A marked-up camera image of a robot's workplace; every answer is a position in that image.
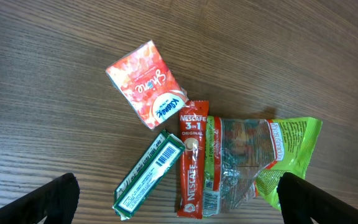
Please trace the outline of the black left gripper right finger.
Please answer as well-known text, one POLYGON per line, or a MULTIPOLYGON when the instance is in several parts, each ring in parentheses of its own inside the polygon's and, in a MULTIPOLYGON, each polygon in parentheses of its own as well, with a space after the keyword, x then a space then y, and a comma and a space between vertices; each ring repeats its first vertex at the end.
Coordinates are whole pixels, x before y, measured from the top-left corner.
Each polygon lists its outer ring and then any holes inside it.
POLYGON ((290 172, 280 178, 277 193, 285 224, 358 223, 358 209, 290 172))

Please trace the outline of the red coffee stick sachet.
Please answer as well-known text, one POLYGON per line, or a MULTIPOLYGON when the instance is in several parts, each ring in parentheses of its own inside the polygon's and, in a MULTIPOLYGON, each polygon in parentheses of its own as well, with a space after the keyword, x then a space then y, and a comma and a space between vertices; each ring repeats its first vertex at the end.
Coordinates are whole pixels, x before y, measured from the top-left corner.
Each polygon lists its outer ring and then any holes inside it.
POLYGON ((188 101, 180 110, 180 139, 185 150, 180 158, 181 203, 179 217, 203 217, 203 181, 208 101, 188 101))

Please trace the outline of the red tissue pack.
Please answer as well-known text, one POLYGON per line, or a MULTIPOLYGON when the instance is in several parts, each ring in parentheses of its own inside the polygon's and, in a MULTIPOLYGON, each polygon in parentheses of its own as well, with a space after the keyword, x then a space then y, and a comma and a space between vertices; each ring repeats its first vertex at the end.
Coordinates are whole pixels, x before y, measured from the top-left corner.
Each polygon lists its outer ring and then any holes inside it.
POLYGON ((187 92, 152 40, 110 65, 106 73, 149 129, 165 122, 188 101, 187 92))

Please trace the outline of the green gum pack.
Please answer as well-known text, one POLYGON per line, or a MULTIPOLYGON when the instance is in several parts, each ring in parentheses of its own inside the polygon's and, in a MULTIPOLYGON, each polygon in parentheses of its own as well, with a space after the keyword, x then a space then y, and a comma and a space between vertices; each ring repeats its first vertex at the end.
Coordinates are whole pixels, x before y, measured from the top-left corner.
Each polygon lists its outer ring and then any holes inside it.
POLYGON ((161 130, 114 191, 112 208, 122 221, 134 216, 184 150, 178 137, 161 130))

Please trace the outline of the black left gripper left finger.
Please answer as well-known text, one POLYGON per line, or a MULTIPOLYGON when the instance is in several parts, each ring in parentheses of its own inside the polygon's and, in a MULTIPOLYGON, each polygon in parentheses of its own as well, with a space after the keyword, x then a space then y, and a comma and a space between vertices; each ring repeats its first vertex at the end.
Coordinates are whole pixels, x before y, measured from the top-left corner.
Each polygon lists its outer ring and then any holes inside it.
POLYGON ((0 224, 70 224, 80 196, 76 177, 66 173, 0 208, 0 224))

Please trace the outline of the green snack bag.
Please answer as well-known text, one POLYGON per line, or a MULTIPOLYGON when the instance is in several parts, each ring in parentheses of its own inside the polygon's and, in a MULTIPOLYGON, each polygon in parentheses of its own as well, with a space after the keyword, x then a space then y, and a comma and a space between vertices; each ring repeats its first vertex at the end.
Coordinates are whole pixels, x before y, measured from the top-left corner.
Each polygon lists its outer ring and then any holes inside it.
POLYGON ((280 209, 278 182, 286 172, 305 178, 322 125, 312 117, 208 116, 203 216, 226 213, 257 196, 280 209))

